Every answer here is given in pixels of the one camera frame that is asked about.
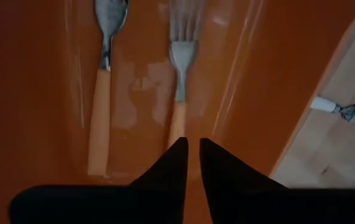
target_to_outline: wooden surface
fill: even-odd
[[[341,105],[355,103],[355,26],[318,92]],[[355,187],[355,124],[308,110],[273,178],[289,187]]]
[[[186,137],[186,105],[184,102],[173,105],[168,147],[171,147],[180,137]]]
[[[111,73],[97,70],[88,146],[88,175],[107,176],[110,150]]]
[[[167,148],[175,92],[168,1],[130,1],[113,41],[110,178],[88,177],[102,47],[93,3],[0,0],[0,223],[26,188],[127,184]],[[208,0],[187,76],[186,223],[211,221],[199,138],[269,174],[354,18],[355,1]],[[271,116],[273,108],[290,109]]]

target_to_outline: white handle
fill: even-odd
[[[337,106],[339,105],[337,105],[335,102],[317,96],[315,99],[313,99],[310,108],[331,113],[337,108]]]

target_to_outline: metal fork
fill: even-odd
[[[185,136],[186,77],[196,59],[205,0],[169,0],[169,56],[177,70],[177,87],[168,146]]]
[[[316,110],[321,110],[321,111],[327,111],[329,113],[338,113],[346,121],[355,123],[355,105],[342,107],[341,105],[335,102],[317,96],[313,100],[311,104],[311,108]]]

